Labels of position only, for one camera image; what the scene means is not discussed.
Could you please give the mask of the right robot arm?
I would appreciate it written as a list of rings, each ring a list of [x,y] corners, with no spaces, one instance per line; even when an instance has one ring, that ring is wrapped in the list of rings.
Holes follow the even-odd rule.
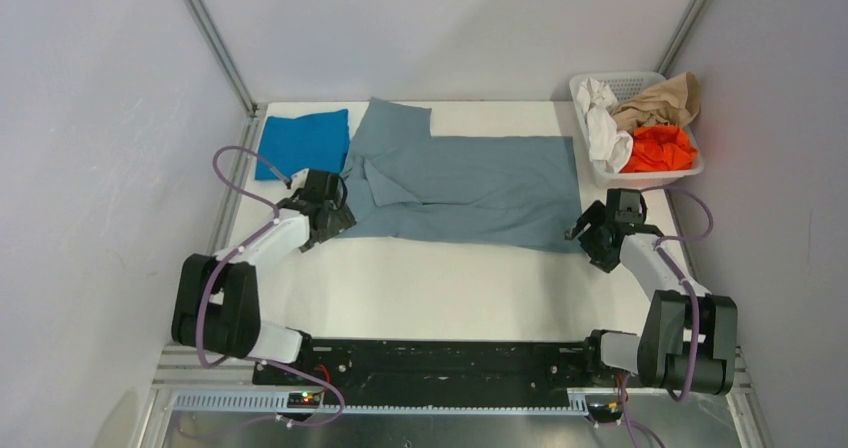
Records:
[[[640,333],[596,329],[587,337],[592,351],[580,360],[582,375],[598,386],[620,372],[634,375],[677,401],[725,395],[735,376],[737,305],[686,274],[663,246],[669,236],[647,215],[643,191],[612,188],[565,233],[594,267],[629,271],[650,299]]]

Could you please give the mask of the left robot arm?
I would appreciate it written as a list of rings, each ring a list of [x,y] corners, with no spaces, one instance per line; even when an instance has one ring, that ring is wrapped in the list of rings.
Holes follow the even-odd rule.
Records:
[[[348,190],[337,174],[304,169],[289,183],[269,220],[245,241],[183,263],[171,322],[174,342],[225,357],[273,360],[292,384],[314,374],[305,333],[267,321],[261,295],[285,259],[305,253],[353,227]]]

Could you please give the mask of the grey-blue t-shirt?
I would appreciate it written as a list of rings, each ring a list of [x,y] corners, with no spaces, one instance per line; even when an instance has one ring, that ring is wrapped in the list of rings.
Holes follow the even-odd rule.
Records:
[[[564,236],[582,213],[572,138],[434,136],[431,118],[370,100],[341,173],[343,237],[579,252]]]

